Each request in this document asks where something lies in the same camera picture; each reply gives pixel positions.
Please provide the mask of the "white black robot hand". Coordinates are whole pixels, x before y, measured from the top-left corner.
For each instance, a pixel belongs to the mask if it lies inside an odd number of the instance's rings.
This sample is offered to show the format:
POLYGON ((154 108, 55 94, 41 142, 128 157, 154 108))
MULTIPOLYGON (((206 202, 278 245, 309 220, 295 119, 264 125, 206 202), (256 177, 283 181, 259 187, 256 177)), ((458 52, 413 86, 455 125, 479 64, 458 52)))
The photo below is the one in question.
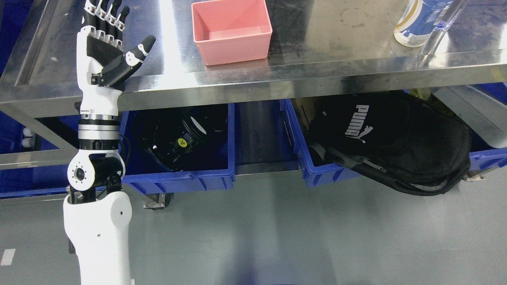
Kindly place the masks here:
POLYGON ((76 76, 82 92, 79 113, 85 119, 114 120, 125 82, 156 42, 152 35, 123 51, 123 32, 130 9, 121 0, 87 0, 76 35, 76 76))

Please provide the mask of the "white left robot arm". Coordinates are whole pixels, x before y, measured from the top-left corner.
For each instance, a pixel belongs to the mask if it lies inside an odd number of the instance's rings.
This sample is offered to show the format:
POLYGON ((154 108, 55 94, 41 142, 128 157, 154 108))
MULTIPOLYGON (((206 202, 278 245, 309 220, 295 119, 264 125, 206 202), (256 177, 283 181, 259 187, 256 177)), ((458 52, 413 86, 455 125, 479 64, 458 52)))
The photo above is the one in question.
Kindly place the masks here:
POLYGON ((122 191, 118 114, 83 113, 78 153, 71 159, 65 232, 78 257, 82 285, 130 285, 129 224, 132 204, 122 191))

